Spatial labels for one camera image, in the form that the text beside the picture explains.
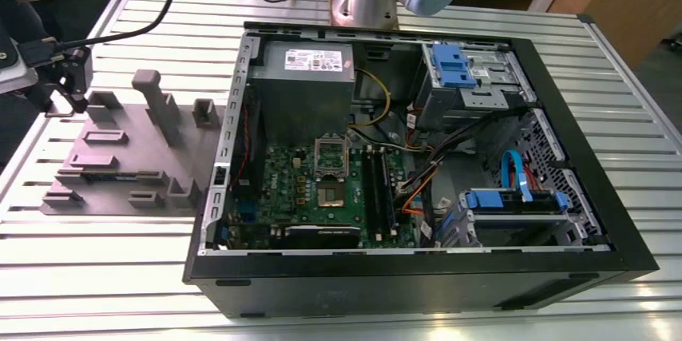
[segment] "small circuit board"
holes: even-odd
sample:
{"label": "small circuit board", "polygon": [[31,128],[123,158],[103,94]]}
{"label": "small circuit board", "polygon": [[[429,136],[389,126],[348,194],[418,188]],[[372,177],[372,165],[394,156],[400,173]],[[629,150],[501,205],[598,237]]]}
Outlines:
{"label": "small circuit board", "polygon": [[[291,224],[322,227],[361,228],[360,248],[414,248],[416,234],[409,220],[396,225],[390,235],[377,236],[368,223],[366,187],[364,183],[364,156],[366,149],[349,149],[346,159],[323,153],[325,161],[341,167],[348,162],[348,177],[315,177],[315,147],[271,146],[267,148],[262,197],[258,203],[238,204],[241,242],[246,248],[269,249],[269,237],[278,226]],[[405,180],[402,154],[393,149],[382,151],[388,168],[388,186],[394,188]]]}

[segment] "metal extrusion rail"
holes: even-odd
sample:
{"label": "metal extrusion rail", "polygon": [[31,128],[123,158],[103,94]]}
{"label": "metal extrusion rail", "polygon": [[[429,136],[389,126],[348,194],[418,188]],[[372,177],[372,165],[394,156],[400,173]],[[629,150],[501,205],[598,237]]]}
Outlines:
{"label": "metal extrusion rail", "polygon": [[[93,35],[141,28],[163,1],[111,0]],[[327,2],[175,0],[150,34],[95,48],[93,88],[114,90],[123,102],[142,101],[133,74],[157,69],[179,104],[197,97],[225,103],[243,22],[327,24]],[[41,117],[0,177],[0,338],[574,341],[682,334],[682,140],[598,29],[573,15],[469,8],[433,18],[401,10],[400,23],[404,30],[536,42],[661,271],[540,311],[227,320],[181,280],[193,219],[41,213],[85,121]]]}

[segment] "ram slot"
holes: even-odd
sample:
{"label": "ram slot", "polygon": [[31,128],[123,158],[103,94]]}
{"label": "ram slot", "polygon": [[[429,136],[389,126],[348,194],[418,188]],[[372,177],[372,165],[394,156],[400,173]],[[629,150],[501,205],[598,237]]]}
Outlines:
{"label": "ram slot", "polygon": [[372,149],[362,153],[362,193],[365,194],[365,222],[368,234],[372,240],[382,240],[380,227],[378,189],[376,185],[374,156]]}
{"label": "ram slot", "polygon": [[381,204],[380,215],[382,216],[384,233],[396,236],[396,210],[394,194],[392,187],[392,176],[389,171],[389,162],[384,152],[374,153],[374,164],[378,170],[378,201]]}

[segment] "gray 3d printed holder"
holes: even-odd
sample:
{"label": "gray 3d printed holder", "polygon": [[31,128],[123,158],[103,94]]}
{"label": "gray 3d printed holder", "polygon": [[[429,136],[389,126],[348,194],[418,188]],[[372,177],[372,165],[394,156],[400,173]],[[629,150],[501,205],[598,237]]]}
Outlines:
{"label": "gray 3d printed holder", "polygon": [[90,120],[43,199],[47,215],[194,216],[211,177],[225,107],[178,106],[162,75],[142,69],[133,86],[147,105],[93,92]]}

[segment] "motherboard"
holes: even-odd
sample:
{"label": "motherboard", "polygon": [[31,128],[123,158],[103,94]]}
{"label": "motherboard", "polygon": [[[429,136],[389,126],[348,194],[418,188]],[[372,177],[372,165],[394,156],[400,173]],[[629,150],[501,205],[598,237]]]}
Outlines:
{"label": "motherboard", "polygon": [[287,237],[310,247],[310,241],[345,235],[356,238],[354,248],[416,247],[413,217],[397,216],[393,207],[392,190],[406,177],[402,153],[342,144],[321,139],[310,147],[267,148],[261,199],[237,204],[243,248],[297,248],[278,246]]}

